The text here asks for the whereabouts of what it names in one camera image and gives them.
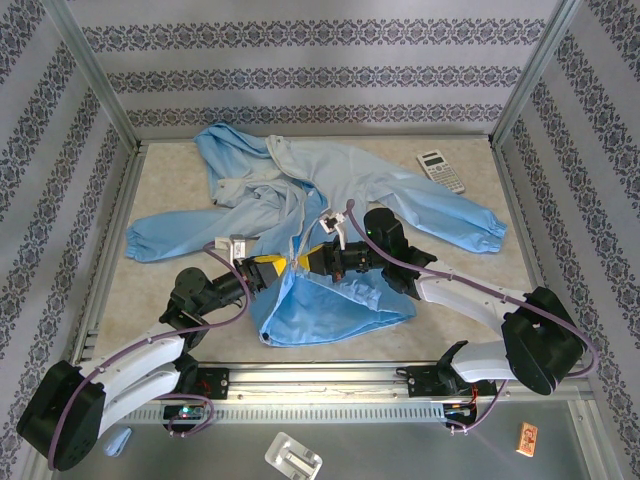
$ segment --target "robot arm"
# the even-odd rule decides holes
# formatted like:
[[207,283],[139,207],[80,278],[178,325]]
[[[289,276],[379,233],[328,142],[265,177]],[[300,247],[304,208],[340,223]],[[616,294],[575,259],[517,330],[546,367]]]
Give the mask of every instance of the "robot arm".
[[[327,222],[341,233],[337,222]],[[348,270],[366,272],[382,269],[382,276],[397,292],[416,300],[438,303],[491,328],[501,341],[484,344],[458,342],[439,362],[440,381],[448,394],[456,394],[480,380],[517,379],[532,391],[549,395],[575,366],[585,351],[584,343],[573,333],[543,315],[505,300],[512,298],[537,307],[575,326],[558,297],[538,287],[531,293],[491,285],[460,275],[435,256],[410,247],[402,224],[391,210],[378,208],[364,218],[367,235],[384,252],[404,263],[425,267],[432,274],[420,274],[392,264],[372,250],[366,242],[344,243],[340,235],[334,242],[318,245],[299,259],[313,273],[331,275],[339,281]],[[468,282],[453,281],[463,277]],[[503,295],[496,298],[477,287]]]
[[[286,260],[277,256],[247,258],[235,262],[251,293],[267,288],[284,270]],[[52,366],[38,386],[17,425],[17,432],[42,455],[48,456],[62,411],[89,375],[97,375],[79,391],[64,422],[56,446],[55,468],[75,466],[100,436],[117,420],[158,396],[192,391],[198,362],[187,352],[195,348],[206,330],[176,332],[207,325],[203,315],[244,296],[240,281],[228,273],[209,281],[201,270],[188,268],[176,278],[166,311],[151,329],[124,348],[148,340],[139,348],[101,369],[105,355],[78,367],[61,361]],[[151,341],[152,337],[176,332]]]

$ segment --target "blue cloth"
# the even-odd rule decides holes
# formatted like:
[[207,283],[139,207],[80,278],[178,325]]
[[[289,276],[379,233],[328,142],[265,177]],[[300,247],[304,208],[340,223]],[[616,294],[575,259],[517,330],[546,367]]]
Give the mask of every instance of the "blue cloth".
[[[354,147],[259,139],[220,124],[195,142],[207,162],[211,198],[227,208],[137,220],[127,231],[128,257],[156,261],[240,234],[260,237],[252,255],[295,259],[331,240],[315,220],[327,208],[344,210],[349,198],[356,218],[378,201],[416,228],[472,252],[496,252],[502,244],[506,226],[491,211]],[[350,241],[359,239],[351,225],[348,234]],[[391,290],[379,271],[349,272],[333,284],[294,269],[291,261],[250,311],[260,339],[282,347],[335,342],[415,315],[411,300]]]

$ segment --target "small orange object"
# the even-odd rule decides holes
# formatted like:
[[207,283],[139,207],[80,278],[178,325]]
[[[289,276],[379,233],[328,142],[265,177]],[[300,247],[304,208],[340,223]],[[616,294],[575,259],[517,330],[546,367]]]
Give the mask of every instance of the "small orange object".
[[530,423],[523,422],[520,428],[520,443],[516,452],[533,457],[536,450],[536,440],[538,439],[538,427],[534,427]]

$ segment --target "calculator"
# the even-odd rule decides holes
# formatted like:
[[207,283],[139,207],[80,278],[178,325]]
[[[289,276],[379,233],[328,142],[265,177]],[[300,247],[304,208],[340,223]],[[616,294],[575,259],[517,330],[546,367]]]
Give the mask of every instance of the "calculator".
[[447,187],[453,193],[464,192],[464,185],[453,171],[449,162],[444,159],[440,150],[418,155],[418,163],[431,180]]

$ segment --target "patterned wallpaper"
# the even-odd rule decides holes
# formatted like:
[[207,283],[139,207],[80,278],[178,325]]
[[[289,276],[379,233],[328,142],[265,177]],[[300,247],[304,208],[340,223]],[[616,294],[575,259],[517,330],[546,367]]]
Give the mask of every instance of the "patterned wallpaper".
[[139,136],[175,138],[217,121],[257,134],[488,133],[555,3],[70,6]]
[[639,31],[638,2],[585,2],[502,146],[545,282],[600,349],[624,478],[640,478]]
[[128,158],[36,1],[0,6],[0,479],[19,478],[15,432],[83,313]]

